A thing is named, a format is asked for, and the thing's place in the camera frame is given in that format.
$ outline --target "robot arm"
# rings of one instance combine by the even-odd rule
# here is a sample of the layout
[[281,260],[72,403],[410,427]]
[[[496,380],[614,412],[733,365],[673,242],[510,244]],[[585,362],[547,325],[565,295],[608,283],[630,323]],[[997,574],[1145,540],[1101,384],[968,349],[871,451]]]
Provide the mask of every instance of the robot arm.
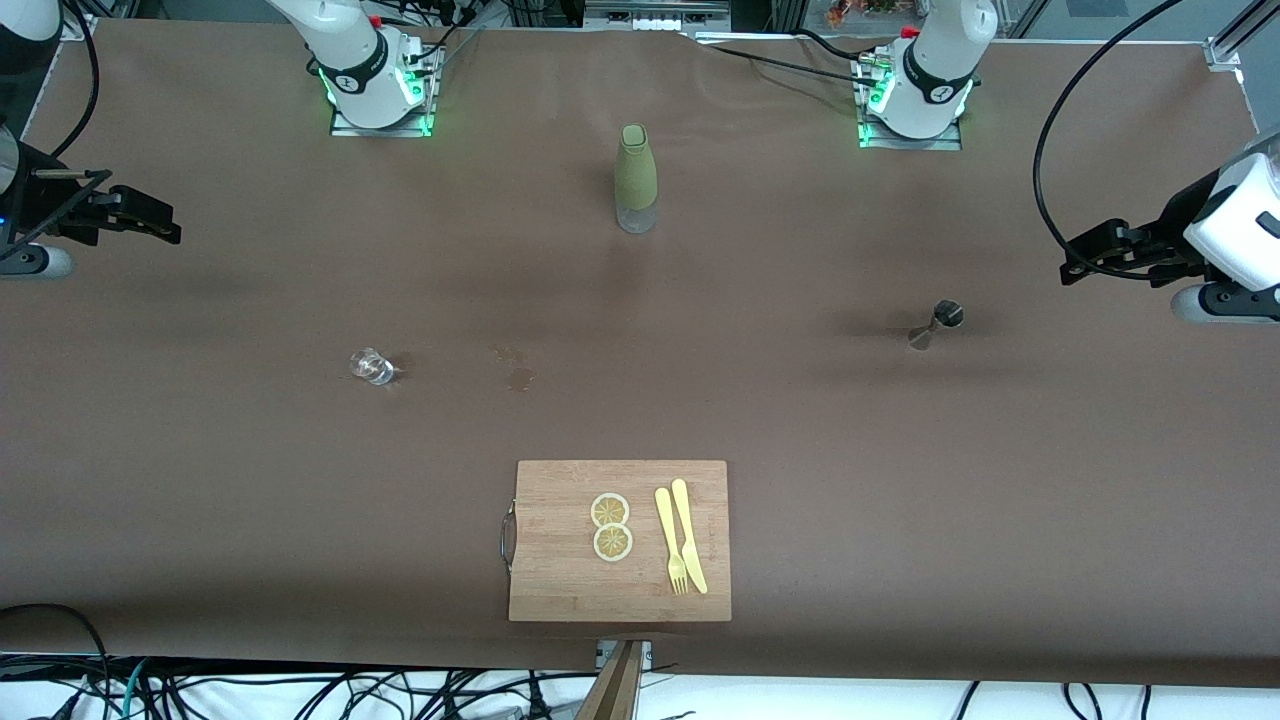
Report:
[[360,0],[266,0],[302,35],[334,108],[352,124],[384,128],[425,101],[422,41],[375,27]]
[[0,3],[0,76],[24,73],[47,63],[58,50],[61,28],[58,0]]
[[1065,286],[1094,274],[1093,265],[1148,268],[1152,287],[1203,277],[1174,296],[1179,318],[1280,323],[1280,127],[1174,195],[1155,222],[1130,228],[1111,219],[1069,245],[1087,263],[1068,255]]
[[[61,35],[58,0],[0,3],[0,74],[47,63]],[[97,187],[109,170],[72,170],[56,158],[18,141],[0,126],[0,278],[60,278],[70,254],[32,242],[41,234],[97,245],[101,229],[154,234],[177,245],[182,228],[173,208],[132,187]]]
[[879,51],[890,56],[892,76],[868,110],[902,137],[942,135],[964,111],[974,69],[998,26],[991,0],[936,0],[918,37]]

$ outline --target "metal jigger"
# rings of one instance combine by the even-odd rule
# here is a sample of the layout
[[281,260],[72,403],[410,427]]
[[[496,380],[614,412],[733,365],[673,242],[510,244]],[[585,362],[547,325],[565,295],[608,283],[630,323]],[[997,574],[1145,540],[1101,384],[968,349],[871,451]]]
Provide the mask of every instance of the metal jigger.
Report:
[[933,342],[933,333],[938,332],[940,328],[959,328],[963,322],[964,307],[955,300],[942,300],[933,306],[933,316],[929,318],[929,324],[908,333],[906,343],[913,350],[928,350],[929,343]]

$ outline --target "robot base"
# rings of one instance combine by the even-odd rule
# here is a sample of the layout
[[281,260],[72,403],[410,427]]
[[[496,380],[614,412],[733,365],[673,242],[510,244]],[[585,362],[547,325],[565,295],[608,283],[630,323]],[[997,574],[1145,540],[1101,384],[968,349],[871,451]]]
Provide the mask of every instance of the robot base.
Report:
[[[421,53],[421,40],[413,37],[410,51]],[[364,128],[344,118],[334,106],[333,117],[329,120],[329,135],[333,137],[431,137],[435,128],[435,104],[440,95],[444,58],[445,50],[440,47],[417,63],[406,65],[406,70],[417,76],[407,81],[407,87],[412,92],[421,92],[424,100],[398,122],[383,128]]]
[[[850,69],[854,77],[869,77],[877,82],[884,79],[884,51],[887,47],[877,47],[874,55],[868,54],[864,61],[851,60]],[[854,102],[858,105],[858,145],[860,147],[886,147],[890,150],[960,150],[960,120],[952,120],[947,129],[937,137],[916,140],[904,137],[891,131],[884,120],[868,110],[872,95],[877,90],[864,85],[854,85]]]

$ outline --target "cutting board handle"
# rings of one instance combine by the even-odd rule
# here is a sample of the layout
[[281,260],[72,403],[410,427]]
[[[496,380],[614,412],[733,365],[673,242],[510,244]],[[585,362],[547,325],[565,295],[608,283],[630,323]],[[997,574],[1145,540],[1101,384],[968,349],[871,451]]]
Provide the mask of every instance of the cutting board handle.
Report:
[[502,516],[502,533],[498,536],[498,552],[502,555],[502,564],[507,566],[507,574],[511,574],[511,564],[516,561],[516,533],[508,532],[507,528],[516,521],[516,500],[511,500],[511,507],[507,509],[507,514]]

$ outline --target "black cable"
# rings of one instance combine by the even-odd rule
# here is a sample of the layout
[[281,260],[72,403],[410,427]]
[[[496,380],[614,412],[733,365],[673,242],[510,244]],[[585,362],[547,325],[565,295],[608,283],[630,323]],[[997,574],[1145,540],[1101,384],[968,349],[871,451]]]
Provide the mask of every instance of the black cable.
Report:
[[83,0],[83,3],[84,3],[84,8],[90,13],[93,13],[93,14],[96,14],[100,18],[114,17],[114,15],[111,15],[111,10],[108,10],[105,5],[102,5],[101,3],[99,3],[99,0]]
[[[595,673],[556,673],[556,674],[552,674],[552,675],[538,675],[536,678],[539,680],[563,680],[563,679],[568,679],[568,678],[595,678],[595,676],[596,676]],[[529,682],[530,680],[526,678],[524,680],[513,680],[513,682],[507,683],[504,685],[498,685],[497,688],[490,688],[490,689],[485,691],[484,693],[477,694],[476,697],[472,697],[471,700],[463,702],[462,705],[458,706],[457,710],[454,710],[453,712],[445,714],[443,717],[440,717],[440,720],[454,720],[456,717],[458,717],[462,714],[463,710],[467,708],[468,705],[479,702],[479,701],[481,701],[481,700],[484,700],[486,697],[494,696],[494,694],[502,694],[503,692],[509,691],[512,688],[518,688],[520,685],[529,684]]]
[[[243,680],[239,678],[197,678],[195,680],[186,680],[178,685],[178,689],[184,691],[187,688],[193,688],[196,685],[204,685],[205,683],[223,683],[227,685],[288,685],[288,684],[306,684],[306,683],[328,683],[335,678],[343,678],[343,675],[319,675],[308,678],[276,678],[274,680]],[[367,675],[356,675],[353,680],[361,679],[374,679]]]
[[550,720],[552,708],[543,697],[543,685],[538,682],[538,674],[529,671],[529,715],[525,720]]
[[355,680],[357,678],[348,679],[347,680],[347,688],[351,692],[351,700],[347,701],[347,706],[343,707],[342,715],[338,716],[339,720],[347,720],[348,717],[351,717],[351,714],[355,712],[357,705],[360,705],[361,702],[364,702],[369,696],[378,696],[378,688],[380,688],[381,685],[387,685],[388,683],[390,683],[392,678],[396,678],[396,675],[397,675],[397,673],[390,673],[387,676],[384,676],[383,679],[374,682],[372,685],[369,685],[367,688],[362,688],[360,692],[356,692],[356,691],[351,689],[352,680]]
[[417,714],[417,707],[413,702],[413,688],[408,684],[408,673],[401,673],[401,682],[404,683],[404,694],[408,696],[408,716],[412,717]]
[[76,706],[79,705],[79,698],[84,696],[84,688],[78,688],[74,694],[63,701],[61,707],[59,707],[50,716],[51,720],[72,720],[76,715]]
[[417,3],[416,0],[404,0],[404,1],[398,1],[398,0],[369,0],[369,1],[372,3],[374,5],[381,5],[383,8],[388,8],[388,9],[396,10],[397,13],[401,14],[401,17],[406,17],[406,18],[407,18],[407,15],[404,14],[404,10],[407,10],[408,8],[412,8],[413,12],[417,13],[417,15],[420,18],[422,18],[422,24],[424,26],[426,24],[428,19],[430,19],[430,18],[439,19],[439,15],[428,13],[426,10],[422,9],[422,4]]
[[[102,172],[106,173],[106,174],[110,174],[110,172],[108,172],[108,170],[102,170]],[[28,236],[24,237],[23,241],[31,242],[31,236],[32,234],[38,234],[38,233],[35,233],[35,232],[28,233]],[[5,258],[8,258],[9,255],[13,255],[14,252],[17,252],[17,247],[10,249],[4,255],[0,255],[0,260],[4,260]],[[97,650],[97,657],[99,657],[99,660],[102,661],[102,679],[106,683],[106,692],[110,693],[111,692],[111,666],[110,666],[110,664],[109,664],[109,661],[106,659],[106,646],[102,644],[102,635],[97,634],[97,628],[93,626],[93,623],[90,623],[88,618],[86,618],[84,614],[82,614],[79,610],[76,610],[74,607],[68,607],[65,605],[58,605],[56,602],[28,602],[26,605],[10,605],[9,607],[0,609],[0,619],[4,619],[5,616],[9,616],[9,615],[18,615],[18,614],[26,612],[28,610],[52,610],[54,612],[60,612],[63,615],[69,615],[77,623],[79,623],[81,626],[84,628],[84,630],[88,632],[88,637],[92,638],[93,647],[95,647],[95,650]],[[111,710],[110,706],[111,706],[110,702],[104,702],[102,703],[102,720],[108,720],[111,716],[110,715],[110,710]]]
[[817,32],[814,32],[814,31],[812,31],[812,29],[809,29],[806,27],[797,27],[794,31],[791,31],[791,35],[800,36],[800,37],[808,37],[809,40],[813,40],[814,42],[817,42],[818,45],[820,45],[822,49],[826,50],[827,53],[831,53],[832,55],[835,55],[837,58],[844,58],[845,60],[856,60],[859,55],[861,55],[863,53],[867,53],[868,50],[872,50],[872,49],[868,49],[868,50],[863,50],[863,51],[859,51],[859,53],[846,53],[845,50],[841,50],[840,47],[836,47],[835,45],[827,42],[826,37],[818,35]]
[[449,36],[453,35],[453,31],[458,29],[460,27],[462,27],[462,23],[451,24],[449,29],[444,31],[444,35],[440,37],[439,42],[436,42],[435,45],[433,45],[425,53],[419,53],[417,55],[410,55],[408,61],[410,63],[416,63],[416,61],[421,60],[422,58],[429,56],[431,53],[435,53],[440,47],[444,47],[444,44],[449,41]]
[[[14,241],[14,243],[10,245],[4,252],[0,252],[0,263],[15,255],[19,250],[23,249],[24,245],[36,240],[37,237],[40,237],[41,233],[54,227],[54,224],[58,223],[58,220],[65,218],[67,214],[76,208],[76,205],[78,205],[82,200],[93,193],[93,188],[102,184],[106,181],[106,178],[111,177],[111,170],[92,170],[88,174],[90,174],[90,181],[83,187],[77,190],[70,197],[63,201],[61,205],[55,208],[54,211],[49,214],[49,217],[46,217],[44,220],[40,220],[40,223],[36,224],[36,227],[32,228],[31,232]],[[81,615],[76,610],[72,610],[70,607],[67,607],[65,605],[36,603],[36,605],[15,605],[14,607],[47,607],[47,609],[59,607],[65,611],[74,612],[78,616],[78,619],[82,620],[82,623],[88,623],[88,620],[84,620],[83,615]],[[100,638],[97,638],[96,630],[91,630],[91,633],[95,633],[95,642],[99,642]],[[102,657],[102,671],[110,673],[110,669],[106,666],[106,652],[100,650],[99,655]]]
[[805,65],[796,65],[794,63],[786,63],[786,61],[782,61],[782,60],[774,60],[773,58],[764,58],[762,55],[753,55],[750,53],[742,53],[741,50],[730,50],[728,47],[721,47],[719,45],[710,45],[709,47],[712,50],[719,50],[721,53],[726,53],[728,55],[735,55],[737,58],[746,58],[748,60],[758,60],[760,63],[767,63],[769,65],[777,65],[780,68],[787,68],[788,70],[796,70],[796,72],[801,72],[801,73],[810,73],[810,74],[822,76],[822,77],[832,77],[832,78],[836,78],[836,79],[842,79],[845,82],[851,82],[854,85],[865,85],[868,87],[876,85],[876,81],[873,81],[872,78],[846,76],[846,74],[833,73],[833,72],[829,72],[829,70],[819,70],[818,68],[808,68]]
[[169,715],[168,706],[164,706],[163,714],[160,712],[161,702],[164,698],[161,697],[159,701],[156,700],[155,691],[151,689],[151,678],[138,675],[138,683],[133,688],[133,694],[142,701],[142,707],[146,708],[146,712],[142,715],[143,717],[147,719],[155,717],[156,720],[161,719],[173,720],[173,716]]
[[293,720],[308,720],[311,717],[311,714],[315,712],[317,707],[320,707],[320,703],[324,702],[324,698],[328,697],[329,693],[334,691],[334,688],[337,688],[338,685],[347,682],[347,679],[353,676],[356,676],[356,673],[343,673],[342,675],[338,675],[333,680],[329,680],[325,684],[325,687],[316,691],[316,693],[311,696],[311,700],[308,700],[306,705],[303,705],[298,710],[298,714],[293,716]]
[[178,678],[174,678],[173,675],[160,678],[160,692],[163,692],[165,697],[173,698],[173,706],[178,710],[178,717],[182,720],[191,720],[192,715],[196,717],[204,717],[200,712],[187,707],[187,701],[182,700],[182,693],[178,692]]
[[79,670],[83,673],[102,673],[102,664],[96,660],[81,660],[78,657],[54,657],[49,655],[10,655],[0,660],[0,667],[20,667],[26,665],[40,666],[37,670],[24,670],[22,673],[5,675],[0,678],[0,682],[5,680],[41,680],[44,676],[28,676],[32,674],[44,673],[45,667],[59,667],[64,670]]
[[1106,55],[1112,47],[1119,45],[1120,41],[1137,32],[1138,28],[1151,22],[1152,18],[1160,15],[1165,10],[1172,8],[1174,5],[1178,5],[1181,1],[1183,0],[1165,0],[1160,5],[1156,5],[1148,13],[1138,18],[1137,20],[1129,23],[1129,27],[1121,29],[1119,33],[1115,35],[1115,37],[1106,41],[1102,45],[1102,47],[1098,47],[1098,50],[1083,65],[1080,65],[1080,69],[1075,72],[1075,76],[1071,77],[1071,81],[1066,83],[1066,87],[1062,88],[1062,94],[1059,95],[1057,101],[1053,102],[1053,109],[1050,110],[1048,117],[1044,119],[1044,127],[1041,128],[1039,140],[1036,142],[1036,155],[1032,160],[1032,190],[1036,192],[1036,208],[1039,210],[1041,219],[1044,220],[1044,227],[1048,228],[1050,234],[1053,236],[1053,241],[1057,242],[1057,245],[1066,251],[1068,256],[1070,256],[1076,263],[1084,265],[1089,270],[1102,275],[1111,275],[1112,278],[1123,278],[1126,281],[1142,281],[1142,282],[1148,282],[1151,279],[1148,275],[1144,274],[1128,273],[1124,270],[1114,270],[1105,265],[1096,264],[1089,259],[1087,259],[1084,255],[1082,255],[1078,250],[1071,247],[1070,243],[1068,243],[1066,238],[1062,237],[1062,232],[1057,229],[1057,224],[1053,222],[1053,218],[1048,213],[1048,205],[1046,205],[1044,202],[1044,188],[1041,179],[1041,164],[1044,160],[1044,143],[1048,141],[1048,133],[1051,129],[1053,129],[1053,120],[1056,120],[1059,113],[1062,111],[1062,105],[1066,104],[1066,99],[1070,97],[1071,91],[1075,90],[1075,86],[1080,85],[1080,81],[1084,79],[1084,76],[1091,69],[1093,69],[1093,65],[1098,64],[1098,60],[1101,60],[1102,56]]
[[550,10],[553,1],[554,0],[549,0],[541,8],[521,8],[521,6],[516,5],[515,3],[512,3],[511,0],[500,0],[500,3],[503,5],[511,8],[512,10],[516,10],[517,13],[529,13],[530,15],[536,15],[538,13],[545,13],[547,10]]
[[413,720],[428,720],[429,717],[431,717],[431,715],[434,715],[436,710],[440,710],[445,707],[449,702],[452,702],[453,697],[463,687],[466,687],[467,683],[475,680],[480,675],[483,675],[483,673],[477,673],[475,670],[466,670],[458,673],[458,675],[454,676],[453,671],[451,670],[449,674],[445,675],[444,685],[440,687],[439,691],[431,694],[431,698],[426,702],[426,706],[424,706],[422,710],[419,711],[419,714],[413,717]]
[[[118,694],[113,694],[113,696],[104,694],[102,691],[97,689],[97,685],[95,685],[93,683],[88,683],[88,685],[86,687],[86,685],[76,685],[76,684],[68,683],[65,680],[47,680],[47,682],[54,683],[56,685],[63,685],[63,687],[67,687],[67,688],[72,688],[72,689],[78,691],[78,692],[83,692],[84,694],[87,694],[90,697],[93,697],[93,698],[97,698],[97,700],[102,701],[104,703],[106,703],[108,707],[110,707],[115,712],[115,715],[119,716],[119,715],[123,714],[123,710],[120,708],[120,706],[114,702],[116,698],[120,698],[122,696],[118,696]],[[129,717],[131,719],[132,717],[138,717],[143,712],[145,712],[145,710],[138,710],[136,712],[129,714]]]
[[969,683],[969,689],[964,692],[964,697],[960,698],[960,707],[956,710],[955,720],[964,720],[966,712],[969,712],[969,701],[973,700],[973,693],[978,692],[978,683],[982,680],[974,680]]
[[58,143],[49,155],[58,158],[64,150],[76,142],[79,133],[84,131],[84,126],[88,124],[90,118],[93,117],[93,108],[97,108],[97,91],[102,86],[102,72],[97,64],[97,46],[93,45],[93,33],[88,29],[88,23],[84,22],[84,15],[81,14],[79,8],[76,5],[74,0],[63,0],[63,6],[65,6],[73,15],[76,15],[76,22],[81,26],[81,32],[84,33],[84,50],[88,51],[88,69],[92,85],[88,88],[88,102],[84,104],[84,111],[81,113],[79,122],[72,128],[72,132],[65,140]]
[[[1084,692],[1089,694],[1089,702],[1093,703],[1093,720],[1103,720],[1102,707],[1098,705],[1098,696],[1093,694],[1093,685],[1088,683],[1080,684],[1084,685]],[[1071,712],[1074,712],[1079,720],[1089,720],[1083,712],[1080,712],[1080,708],[1075,706],[1075,701],[1071,700],[1071,683],[1062,683],[1062,700],[1066,701],[1066,706],[1071,708]]]
[[387,705],[389,705],[389,706],[394,707],[394,708],[396,708],[396,712],[399,712],[399,716],[401,716],[401,720],[408,720],[408,716],[407,716],[407,715],[404,715],[404,708],[403,708],[403,707],[401,707],[399,705],[397,705],[397,703],[394,703],[394,702],[392,702],[392,701],[387,700],[385,697],[380,696],[380,694],[379,694],[379,693],[376,693],[376,692],[374,693],[374,700],[376,700],[376,701],[381,701],[381,702],[384,702],[384,703],[387,703]]

